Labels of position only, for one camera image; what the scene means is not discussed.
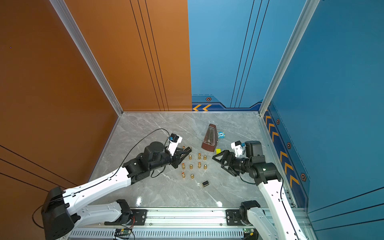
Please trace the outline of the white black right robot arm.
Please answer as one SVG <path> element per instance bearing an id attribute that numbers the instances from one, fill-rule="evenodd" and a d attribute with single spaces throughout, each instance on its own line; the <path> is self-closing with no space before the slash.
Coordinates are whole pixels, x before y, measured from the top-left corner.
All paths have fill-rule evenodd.
<path id="1" fill-rule="evenodd" d="M 253 226 L 264 240 L 307 239 L 287 200 L 284 179 L 274 163 L 266 162 L 261 142 L 237 141 L 231 147 L 231 151 L 214 155 L 213 160 L 234 177 L 248 174 L 261 191 L 272 216 L 268 220 L 257 201 L 246 201 L 239 209 L 242 222 Z"/>

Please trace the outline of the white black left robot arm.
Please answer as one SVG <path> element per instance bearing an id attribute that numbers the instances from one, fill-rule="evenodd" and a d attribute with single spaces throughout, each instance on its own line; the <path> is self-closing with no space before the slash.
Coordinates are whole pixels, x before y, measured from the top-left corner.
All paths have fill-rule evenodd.
<path id="1" fill-rule="evenodd" d="M 152 142 L 143 153 L 105 176 L 66 190 L 51 189 L 41 208 L 45 238 L 56 240 L 65 236 L 82 220 L 83 207 L 149 177 L 158 168 L 178 168 L 191 152 L 192 148 L 179 148 L 178 143 L 170 142 L 165 147 L 161 142 Z"/>

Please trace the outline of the black gold square lipstick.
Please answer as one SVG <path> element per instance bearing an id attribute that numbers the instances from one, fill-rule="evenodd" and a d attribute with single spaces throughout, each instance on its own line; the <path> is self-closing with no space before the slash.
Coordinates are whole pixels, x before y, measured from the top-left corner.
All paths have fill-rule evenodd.
<path id="1" fill-rule="evenodd" d="M 209 184 L 210 184 L 209 181 L 203 181 L 202 182 L 203 188 L 207 187 Z"/>

